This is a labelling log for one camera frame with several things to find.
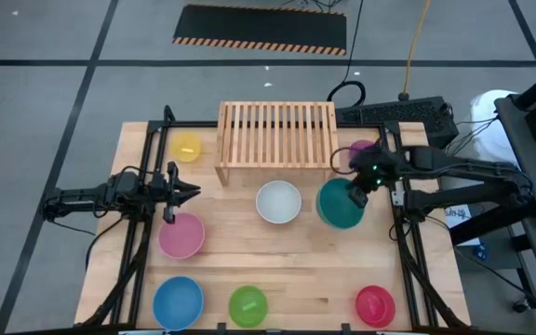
white container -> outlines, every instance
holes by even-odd
[[[287,223],[302,209],[302,195],[290,182],[270,181],[258,191],[256,209],[270,223]]]

black floor mat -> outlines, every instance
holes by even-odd
[[[343,56],[346,17],[301,8],[188,5],[173,43]]]

